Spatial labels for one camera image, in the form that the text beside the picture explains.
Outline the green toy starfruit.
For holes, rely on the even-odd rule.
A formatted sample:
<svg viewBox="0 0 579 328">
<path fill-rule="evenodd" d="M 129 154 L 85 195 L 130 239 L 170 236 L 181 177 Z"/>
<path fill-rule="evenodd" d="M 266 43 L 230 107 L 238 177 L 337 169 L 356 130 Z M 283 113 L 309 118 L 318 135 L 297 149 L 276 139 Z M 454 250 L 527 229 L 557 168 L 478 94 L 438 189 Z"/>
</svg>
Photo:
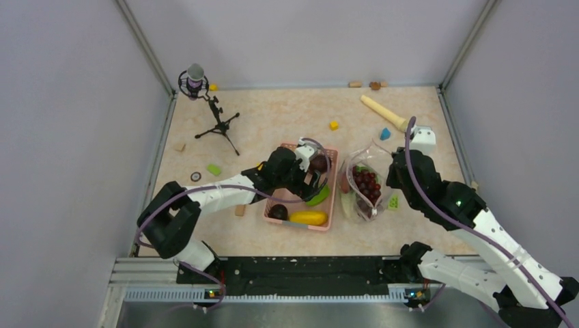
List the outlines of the green toy starfruit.
<svg viewBox="0 0 579 328">
<path fill-rule="evenodd" d="M 307 206 L 313 207 L 318 206 L 324 202 L 330 196 L 330 187 L 326 184 L 321 191 L 312 197 L 309 201 L 305 202 Z"/>
</svg>

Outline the dark maroon toy fruit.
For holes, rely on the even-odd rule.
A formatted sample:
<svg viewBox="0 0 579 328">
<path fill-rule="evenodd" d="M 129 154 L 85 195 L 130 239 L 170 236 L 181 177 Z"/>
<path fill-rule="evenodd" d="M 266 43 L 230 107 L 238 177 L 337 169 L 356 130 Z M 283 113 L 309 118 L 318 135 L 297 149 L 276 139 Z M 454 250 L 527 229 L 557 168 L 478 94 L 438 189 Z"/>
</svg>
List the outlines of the dark maroon toy fruit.
<svg viewBox="0 0 579 328">
<path fill-rule="evenodd" d="M 313 174 L 314 172 L 319 172 L 321 174 L 327 173 L 331 170 L 332 160 L 327 159 L 323 154 L 317 154 L 313 159 L 310 160 L 308 172 Z"/>
</svg>

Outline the pink plastic basket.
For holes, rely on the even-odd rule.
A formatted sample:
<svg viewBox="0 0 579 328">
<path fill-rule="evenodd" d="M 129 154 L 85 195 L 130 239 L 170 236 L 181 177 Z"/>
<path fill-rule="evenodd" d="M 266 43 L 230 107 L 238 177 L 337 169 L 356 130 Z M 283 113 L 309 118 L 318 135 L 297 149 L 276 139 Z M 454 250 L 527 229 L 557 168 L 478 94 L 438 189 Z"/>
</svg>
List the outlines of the pink plastic basket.
<svg viewBox="0 0 579 328">
<path fill-rule="evenodd" d="M 310 202 L 283 203 L 267 200 L 263 219 L 269 223 L 304 228 L 325 232 L 333 222 L 334 201 L 337 192 L 337 166 L 339 151 L 336 148 L 326 148 L 331 159 L 331 168 L 322 175 L 321 182 L 326 178 L 326 186 Z"/>
</svg>

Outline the dark purple toy fruit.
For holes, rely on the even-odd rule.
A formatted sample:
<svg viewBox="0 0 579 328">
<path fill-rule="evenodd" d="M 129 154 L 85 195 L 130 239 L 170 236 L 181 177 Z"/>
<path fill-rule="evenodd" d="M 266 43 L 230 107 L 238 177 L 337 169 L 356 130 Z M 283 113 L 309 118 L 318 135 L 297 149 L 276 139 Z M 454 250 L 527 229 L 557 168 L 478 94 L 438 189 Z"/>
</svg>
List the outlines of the dark purple toy fruit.
<svg viewBox="0 0 579 328">
<path fill-rule="evenodd" d="M 268 211 L 268 217 L 271 219 L 287 221 L 289 219 L 289 212 L 287 207 L 283 204 L 275 204 Z"/>
</svg>

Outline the green toy lettuce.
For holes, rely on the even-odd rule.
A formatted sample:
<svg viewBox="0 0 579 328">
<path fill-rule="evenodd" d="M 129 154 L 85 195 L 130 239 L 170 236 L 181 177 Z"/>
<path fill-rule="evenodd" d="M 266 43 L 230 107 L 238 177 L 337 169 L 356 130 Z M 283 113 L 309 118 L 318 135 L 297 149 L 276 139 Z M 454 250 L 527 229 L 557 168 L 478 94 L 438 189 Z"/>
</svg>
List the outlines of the green toy lettuce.
<svg viewBox="0 0 579 328">
<path fill-rule="evenodd" d="M 352 174 L 352 168 L 350 168 L 350 170 L 347 172 L 346 168 L 344 167 L 342 168 L 342 170 L 339 173 L 339 180 L 338 180 L 338 185 L 339 185 L 339 190 L 340 190 L 340 177 L 342 174 L 346 173 L 349 183 L 350 183 L 350 192 L 347 194 L 343 194 L 340 190 L 340 200 L 341 200 L 341 207 L 342 210 L 345 214 L 345 216 L 349 219 L 354 219 L 355 217 L 358 217 L 359 219 L 362 220 L 366 220 L 366 221 L 371 221 L 374 217 L 373 215 L 373 209 L 372 209 L 372 213 L 370 217 L 366 217 L 360 210 L 360 208 L 358 207 L 358 205 L 356 204 L 356 196 L 359 195 L 362 197 L 361 193 L 359 192 L 358 188 L 356 187 L 356 184 L 354 182 L 353 179 L 353 174 Z"/>
</svg>

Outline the clear zip top bag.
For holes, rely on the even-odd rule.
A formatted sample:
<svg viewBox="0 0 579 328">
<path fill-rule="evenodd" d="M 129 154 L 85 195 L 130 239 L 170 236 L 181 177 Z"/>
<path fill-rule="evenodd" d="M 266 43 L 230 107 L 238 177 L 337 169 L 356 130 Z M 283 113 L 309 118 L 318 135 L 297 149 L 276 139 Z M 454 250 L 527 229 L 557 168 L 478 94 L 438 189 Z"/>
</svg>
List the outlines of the clear zip top bag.
<svg viewBox="0 0 579 328">
<path fill-rule="evenodd" d="M 386 186 L 392 160 L 391 152 L 373 140 L 341 162 L 337 186 L 348 219 L 370 222 L 386 210 L 393 193 Z"/>
</svg>

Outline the dark red toy grapes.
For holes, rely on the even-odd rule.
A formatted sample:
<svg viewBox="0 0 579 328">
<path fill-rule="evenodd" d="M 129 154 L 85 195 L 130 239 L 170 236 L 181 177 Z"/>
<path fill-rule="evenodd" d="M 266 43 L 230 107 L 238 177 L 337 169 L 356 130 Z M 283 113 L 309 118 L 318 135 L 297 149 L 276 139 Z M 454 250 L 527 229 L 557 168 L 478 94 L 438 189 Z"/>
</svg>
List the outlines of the dark red toy grapes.
<svg viewBox="0 0 579 328">
<path fill-rule="evenodd" d="M 382 195 L 378 177 L 375 172 L 360 166 L 354 166 L 352 168 L 352 174 L 359 192 L 370 201 L 370 205 L 368 205 L 361 196 L 357 195 L 356 204 L 366 217 L 370 217 L 373 206 L 376 205 Z"/>
</svg>

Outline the magenta toy sweet potato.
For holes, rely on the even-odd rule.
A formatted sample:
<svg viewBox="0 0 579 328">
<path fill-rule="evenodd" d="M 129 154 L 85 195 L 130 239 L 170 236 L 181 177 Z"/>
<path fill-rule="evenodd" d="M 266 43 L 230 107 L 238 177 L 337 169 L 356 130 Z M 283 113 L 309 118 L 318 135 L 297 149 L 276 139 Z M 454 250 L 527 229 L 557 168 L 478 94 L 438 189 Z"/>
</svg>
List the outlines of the magenta toy sweet potato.
<svg viewBox="0 0 579 328">
<path fill-rule="evenodd" d="M 340 177 L 340 190 L 343 194 L 347 194 L 350 192 L 350 183 L 347 177 L 347 174 L 344 173 Z"/>
</svg>

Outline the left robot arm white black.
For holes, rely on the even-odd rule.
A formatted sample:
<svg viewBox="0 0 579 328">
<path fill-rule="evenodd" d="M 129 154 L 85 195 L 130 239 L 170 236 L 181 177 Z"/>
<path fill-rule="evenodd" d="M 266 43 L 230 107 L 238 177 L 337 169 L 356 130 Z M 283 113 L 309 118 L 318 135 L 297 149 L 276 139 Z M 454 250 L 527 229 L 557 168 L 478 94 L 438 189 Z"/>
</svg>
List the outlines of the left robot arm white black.
<svg viewBox="0 0 579 328">
<path fill-rule="evenodd" d="M 168 182 L 137 219 L 135 241 L 162 259 L 180 263 L 202 282 L 211 282 L 218 276 L 218 256 L 194 238 L 198 220 L 226 208 L 272 199 L 279 189 L 295 195 L 297 202 L 309 201 L 324 186 L 320 172 L 307 178 L 310 162 L 319 151 L 311 143 L 294 149 L 279 146 L 258 166 L 222 181 L 196 187 Z"/>
</svg>

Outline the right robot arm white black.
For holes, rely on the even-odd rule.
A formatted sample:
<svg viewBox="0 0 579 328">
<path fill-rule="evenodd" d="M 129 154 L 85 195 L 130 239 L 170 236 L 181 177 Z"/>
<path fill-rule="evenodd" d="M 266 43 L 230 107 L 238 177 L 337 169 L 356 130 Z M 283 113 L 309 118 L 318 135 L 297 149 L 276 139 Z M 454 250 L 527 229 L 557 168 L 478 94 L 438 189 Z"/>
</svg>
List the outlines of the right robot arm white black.
<svg viewBox="0 0 579 328">
<path fill-rule="evenodd" d="M 386 185 L 409 206 L 470 245 L 490 270 L 476 269 L 432 247 L 413 242 L 401 249 L 402 276 L 441 282 L 496 312 L 509 327 L 572 324 L 563 306 L 578 296 L 578 281 L 538 263 L 496 220 L 474 189 L 442 180 L 433 160 L 418 150 L 392 153 Z"/>
</svg>

